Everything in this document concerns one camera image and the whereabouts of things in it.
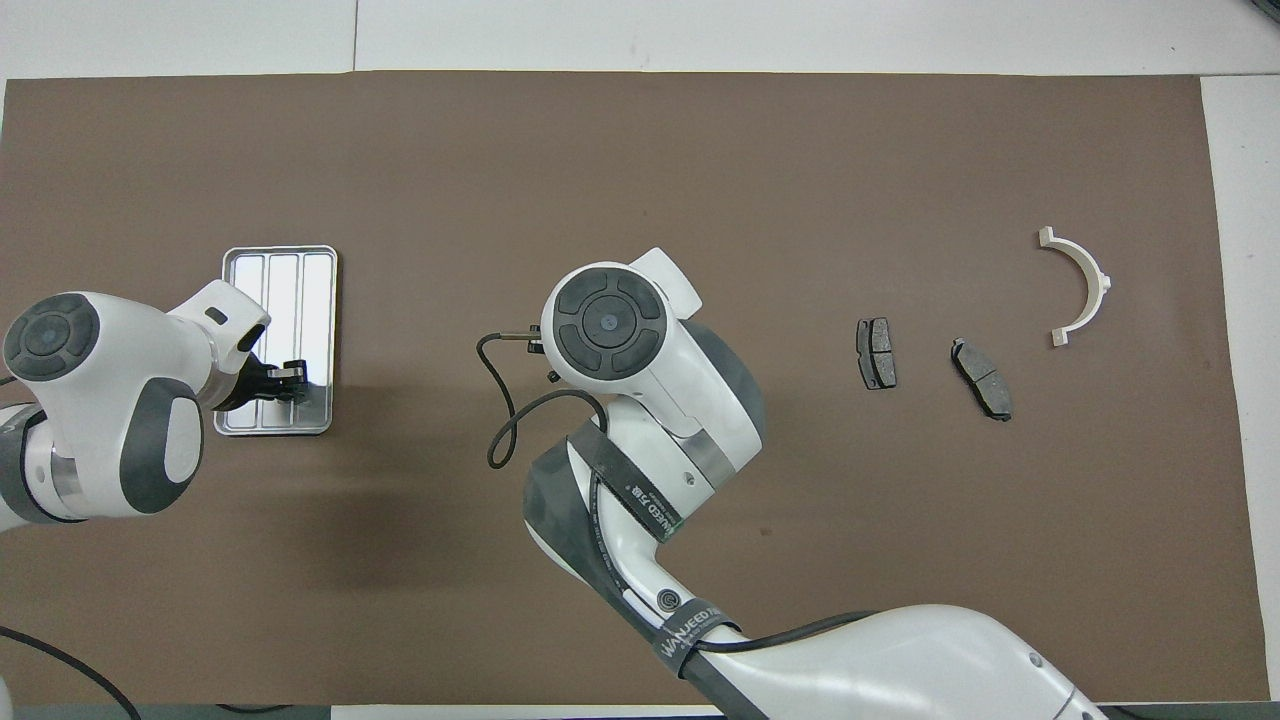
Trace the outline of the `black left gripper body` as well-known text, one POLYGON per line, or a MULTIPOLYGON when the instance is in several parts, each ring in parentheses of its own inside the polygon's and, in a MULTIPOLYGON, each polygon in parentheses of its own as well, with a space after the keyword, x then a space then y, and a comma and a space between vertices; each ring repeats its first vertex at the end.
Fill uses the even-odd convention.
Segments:
POLYGON ((236 378, 230 393, 215 406, 216 413, 229 413, 244 406, 252 400, 291 401, 292 400, 292 361, 283 366, 261 363, 250 351, 236 378))

